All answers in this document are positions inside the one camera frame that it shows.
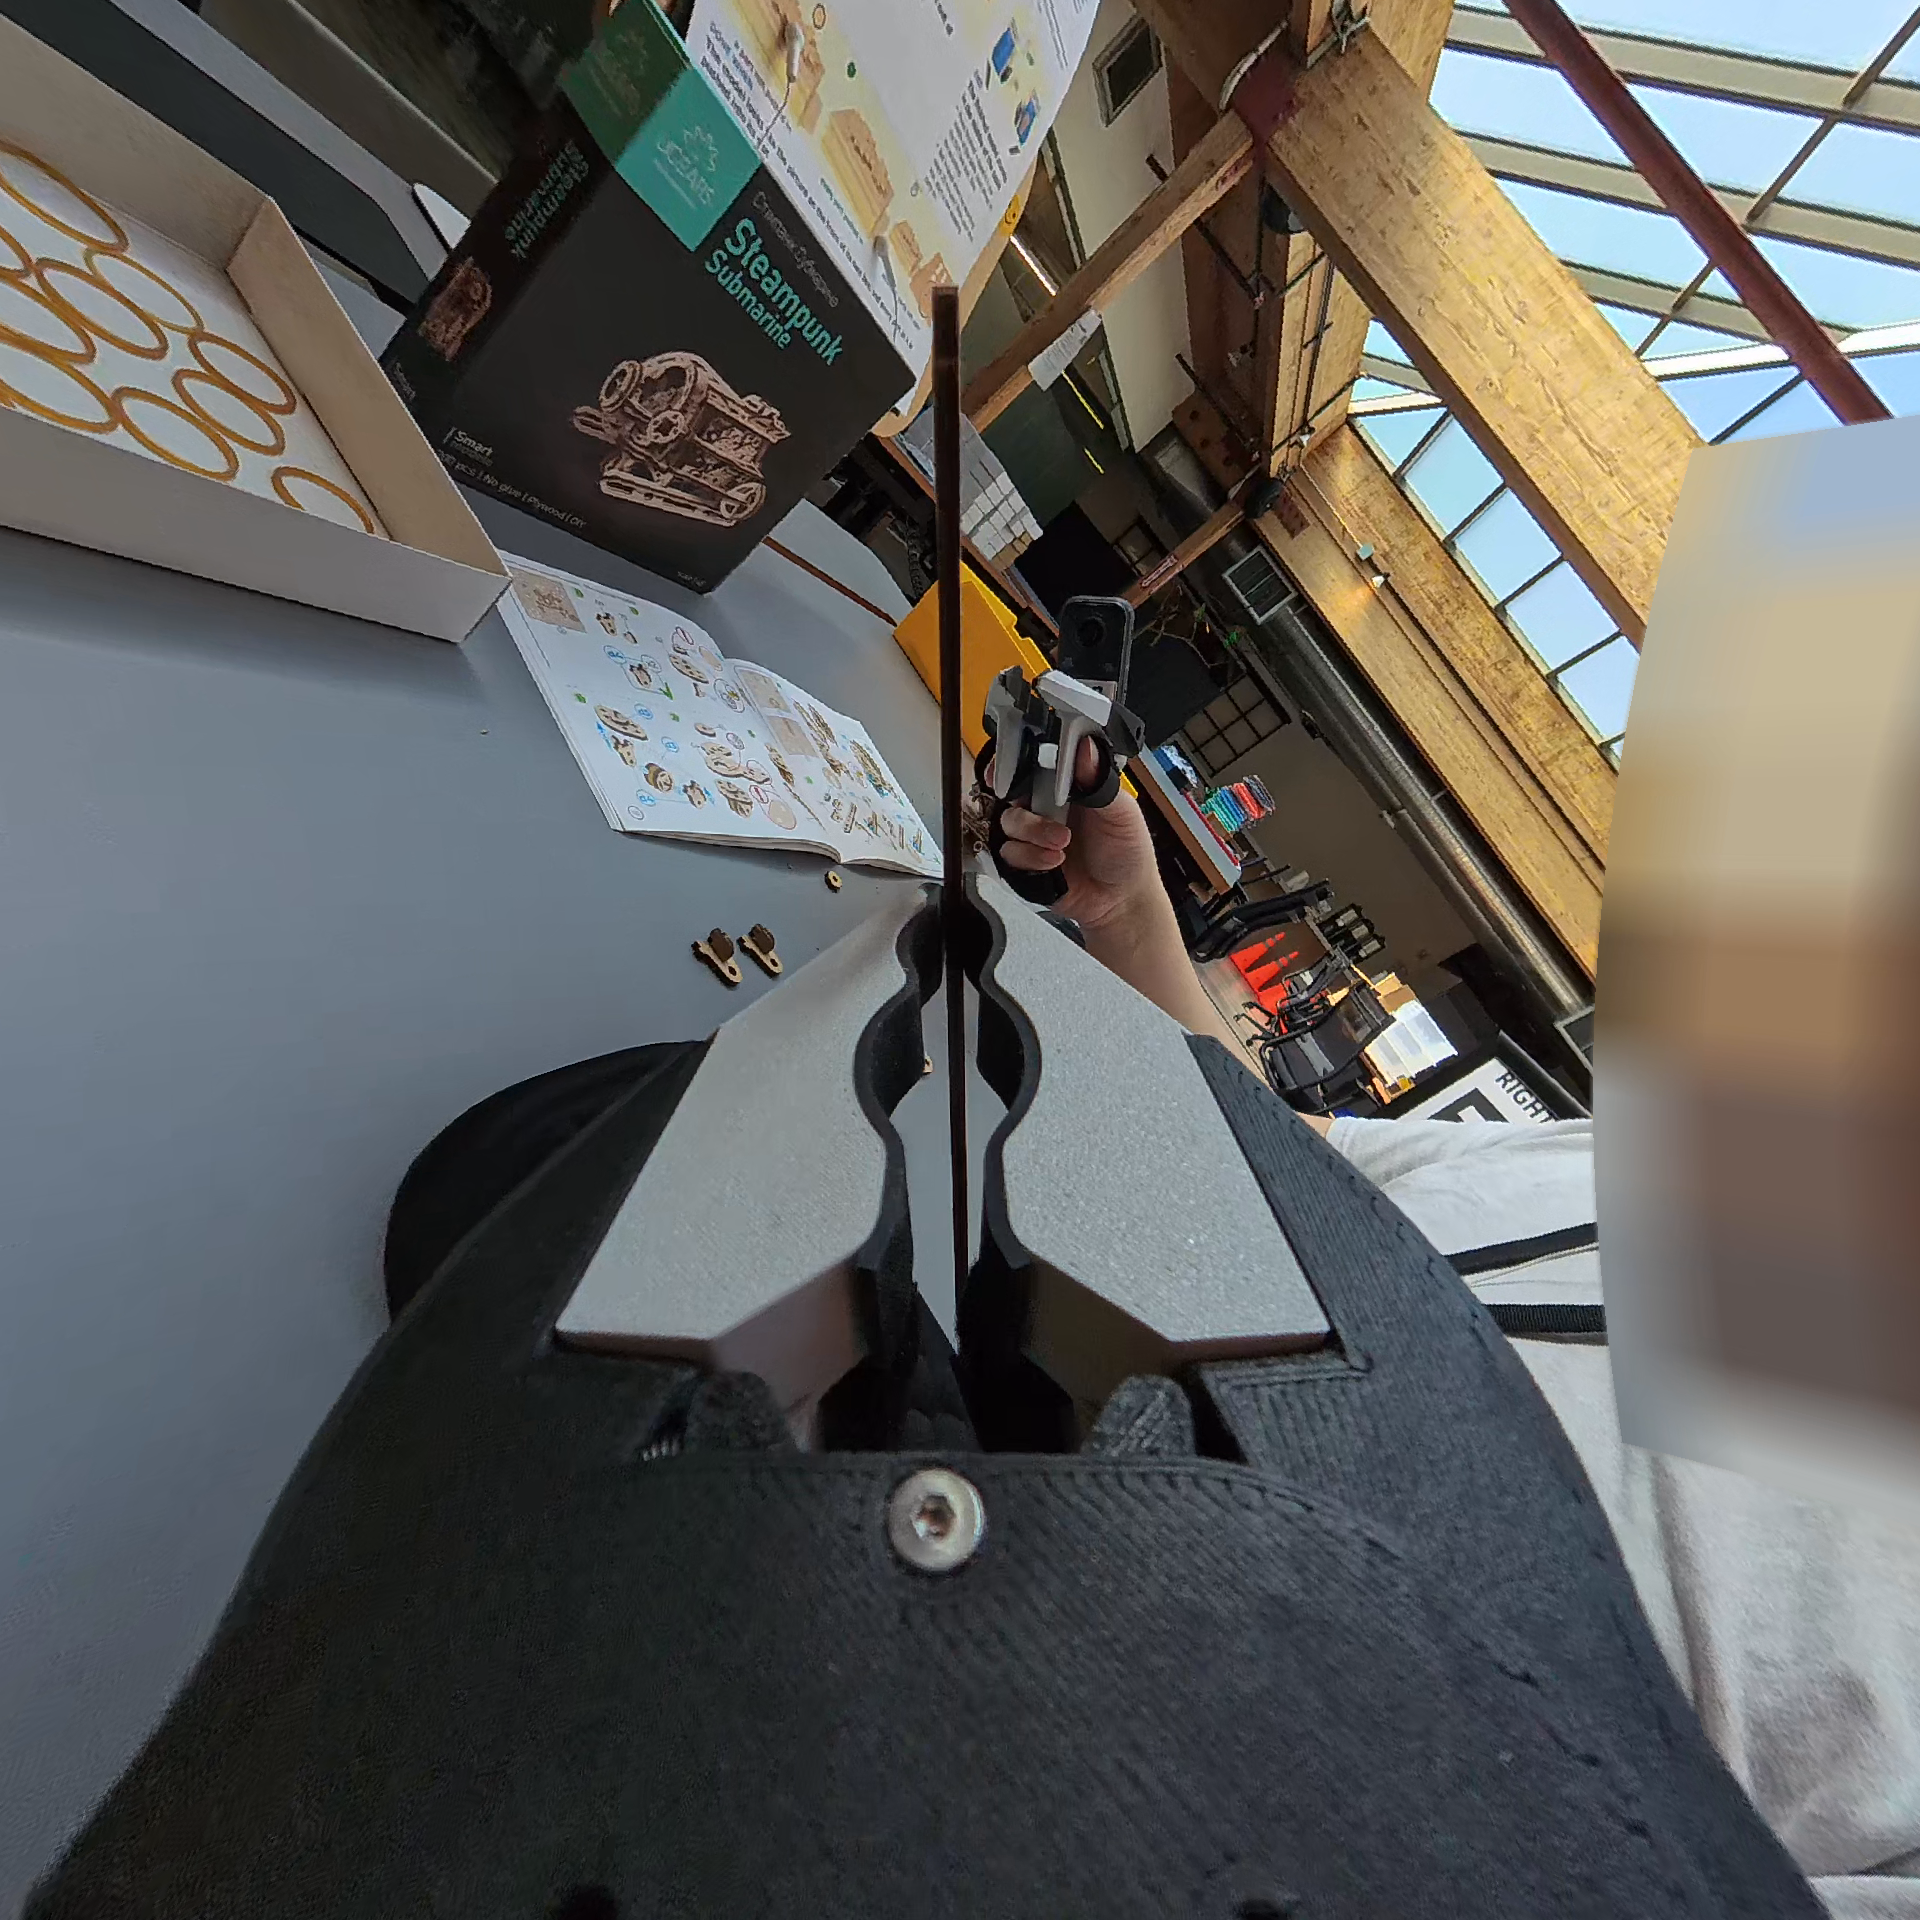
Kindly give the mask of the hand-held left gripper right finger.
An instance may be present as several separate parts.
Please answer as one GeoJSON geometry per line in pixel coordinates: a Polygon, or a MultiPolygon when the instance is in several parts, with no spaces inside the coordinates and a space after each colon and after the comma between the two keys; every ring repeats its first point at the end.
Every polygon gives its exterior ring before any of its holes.
{"type": "Polygon", "coordinates": [[[1004,879],[977,1065],[1004,1101],[979,1170],[966,1351],[1029,1363],[1093,1417],[1126,1377],[1312,1355],[1333,1327],[1221,1089],[1221,1048],[1104,970],[1004,879]]]}

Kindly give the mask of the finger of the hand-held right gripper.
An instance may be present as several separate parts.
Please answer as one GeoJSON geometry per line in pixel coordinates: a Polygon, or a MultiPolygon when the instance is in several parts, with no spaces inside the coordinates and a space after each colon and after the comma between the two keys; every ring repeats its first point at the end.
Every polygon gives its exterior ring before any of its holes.
{"type": "Polygon", "coordinates": [[[987,691],[987,792],[1014,804],[1033,792],[1033,765],[1043,744],[1039,684],[1023,668],[1007,668],[987,691]]]}
{"type": "Polygon", "coordinates": [[[1122,750],[1114,744],[1116,684],[1086,684],[1065,669],[1039,681],[1045,733],[1035,770],[1035,814],[1070,807],[1110,807],[1122,792],[1122,750]]]}

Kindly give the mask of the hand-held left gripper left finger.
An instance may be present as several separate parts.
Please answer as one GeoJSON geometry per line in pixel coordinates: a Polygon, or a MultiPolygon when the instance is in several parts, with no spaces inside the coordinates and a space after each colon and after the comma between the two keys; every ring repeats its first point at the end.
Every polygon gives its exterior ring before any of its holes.
{"type": "Polygon", "coordinates": [[[917,1322],[894,1111],[924,1080],[941,892],[893,894],[708,1043],[560,1313],[568,1350],[755,1376],[799,1448],[917,1322]]]}

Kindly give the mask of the plywood parts sheet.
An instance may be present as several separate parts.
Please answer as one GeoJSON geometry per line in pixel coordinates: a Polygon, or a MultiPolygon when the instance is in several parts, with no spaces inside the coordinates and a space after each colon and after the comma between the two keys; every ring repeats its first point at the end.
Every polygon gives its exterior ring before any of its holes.
{"type": "Polygon", "coordinates": [[[966,1091],[966,836],[965,836],[965,493],[959,493],[959,318],[957,287],[931,295],[931,404],[935,404],[935,609],[941,642],[941,958],[943,958],[943,1046],[947,1046],[947,1171],[950,1171],[950,1266],[954,1318],[965,1317],[973,1266],[969,1192],[969,1091],[966,1091]]]}

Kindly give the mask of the grey desk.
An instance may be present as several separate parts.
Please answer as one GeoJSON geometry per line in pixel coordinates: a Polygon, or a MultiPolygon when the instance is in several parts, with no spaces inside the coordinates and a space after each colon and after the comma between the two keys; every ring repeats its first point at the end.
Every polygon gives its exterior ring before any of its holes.
{"type": "Polygon", "coordinates": [[[764,868],[470,647],[3,553],[3,1917],[1068,1917],[920,1450],[560,1313],[764,868]]]}

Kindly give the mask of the person's right hand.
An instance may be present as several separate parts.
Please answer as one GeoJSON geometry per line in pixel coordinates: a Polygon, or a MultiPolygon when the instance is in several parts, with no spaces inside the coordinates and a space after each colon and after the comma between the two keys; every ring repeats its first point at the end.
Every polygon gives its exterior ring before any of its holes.
{"type": "Polygon", "coordinates": [[[1129,792],[1107,807],[1076,804],[1063,821],[1008,804],[996,830],[1004,877],[1039,882],[1050,905],[1089,936],[1141,935],[1172,917],[1154,836],[1129,792]]]}

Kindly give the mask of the yellow plastic bin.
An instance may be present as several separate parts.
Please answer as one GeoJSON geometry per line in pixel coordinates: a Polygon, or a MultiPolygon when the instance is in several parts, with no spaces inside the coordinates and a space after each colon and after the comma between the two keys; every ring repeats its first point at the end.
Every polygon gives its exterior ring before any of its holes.
{"type": "MultiPolygon", "coordinates": [[[[996,599],[996,590],[965,564],[959,582],[965,614],[965,707],[966,726],[979,726],[990,684],[1023,668],[1029,681],[1050,669],[1045,653],[1035,640],[1023,638],[1016,614],[996,599]]],[[[903,658],[914,668],[935,700],[941,700],[941,589],[927,589],[920,601],[900,622],[894,640],[903,658]]]]}

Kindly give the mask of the stack of small white boxes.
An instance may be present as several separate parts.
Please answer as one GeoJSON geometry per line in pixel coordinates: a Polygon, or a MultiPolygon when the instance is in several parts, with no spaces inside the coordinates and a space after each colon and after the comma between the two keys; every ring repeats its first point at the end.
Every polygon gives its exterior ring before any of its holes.
{"type": "Polygon", "coordinates": [[[987,437],[959,417],[965,538],[992,561],[1014,564],[1043,538],[1043,526],[987,437]]]}

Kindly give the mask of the open instruction booklet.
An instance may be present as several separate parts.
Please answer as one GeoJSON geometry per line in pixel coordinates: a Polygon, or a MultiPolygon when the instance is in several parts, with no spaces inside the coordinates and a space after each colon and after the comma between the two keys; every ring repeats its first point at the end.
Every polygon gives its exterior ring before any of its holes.
{"type": "Polygon", "coordinates": [[[941,879],[941,830],[864,722],[681,612],[514,553],[504,567],[504,624],[617,833],[941,879]]]}

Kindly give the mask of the framed marker code sign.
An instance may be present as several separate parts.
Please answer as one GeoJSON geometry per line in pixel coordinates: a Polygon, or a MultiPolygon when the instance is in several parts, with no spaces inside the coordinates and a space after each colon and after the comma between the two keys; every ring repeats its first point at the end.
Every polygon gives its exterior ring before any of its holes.
{"type": "Polygon", "coordinates": [[[1589,1107],[1555,1078],[1498,1052],[1426,1091],[1405,1120],[1528,1122],[1584,1120],[1589,1107]]]}

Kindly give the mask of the black model kit box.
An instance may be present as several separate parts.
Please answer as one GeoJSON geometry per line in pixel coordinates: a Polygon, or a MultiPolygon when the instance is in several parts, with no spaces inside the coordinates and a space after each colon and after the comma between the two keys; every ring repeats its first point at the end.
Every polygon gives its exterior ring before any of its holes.
{"type": "Polygon", "coordinates": [[[700,596],[917,381],[657,5],[567,66],[379,363],[458,485],[700,596]]]}

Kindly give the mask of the paper instruction poster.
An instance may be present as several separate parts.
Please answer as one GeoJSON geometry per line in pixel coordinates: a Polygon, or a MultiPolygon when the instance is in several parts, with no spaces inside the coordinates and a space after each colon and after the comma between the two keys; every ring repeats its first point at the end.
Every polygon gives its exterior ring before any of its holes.
{"type": "Polygon", "coordinates": [[[685,51],[914,334],[1004,228],[1093,22],[1097,5],[692,5],[685,51]]]}

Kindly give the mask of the white cardboard tray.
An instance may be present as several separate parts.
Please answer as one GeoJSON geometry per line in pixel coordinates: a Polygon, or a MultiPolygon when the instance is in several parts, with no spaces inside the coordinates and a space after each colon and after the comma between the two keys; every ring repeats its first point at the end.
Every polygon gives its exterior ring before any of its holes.
{"type": "Polygon", "coordinates": [[[462,642],[510,589],[280,206],[3,21],[3,141],[230,272],[390,537],[3,411],[3,526],[462,642]]]}

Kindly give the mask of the group of tan rubber bands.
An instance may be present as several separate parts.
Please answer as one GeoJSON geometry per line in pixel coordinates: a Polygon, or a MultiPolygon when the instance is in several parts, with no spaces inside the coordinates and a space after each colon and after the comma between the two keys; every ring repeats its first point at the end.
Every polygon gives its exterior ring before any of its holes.
{"type": "Polygon", "coordinates": [[[3,410],[390,528],[230,272],[3,141],[3,410]]]}

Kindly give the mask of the metal ventilation duct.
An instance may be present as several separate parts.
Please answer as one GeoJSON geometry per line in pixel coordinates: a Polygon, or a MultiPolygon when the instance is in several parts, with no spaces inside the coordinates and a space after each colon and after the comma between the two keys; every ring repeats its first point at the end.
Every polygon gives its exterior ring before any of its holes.
{"type": "Polygon", "coordinates": [[[1595,1006],[1595,982],[1544,916],[1522,894],[1496,850],[1442,786],[1435,769],[1365,689],[1357,668],[1293,612],[1263,638],[1277,681],[1333,754],[1362,780],[1418,867],[1473,928],[1488,958],[1525,985],[1547,1021],[1595,1006]]]}

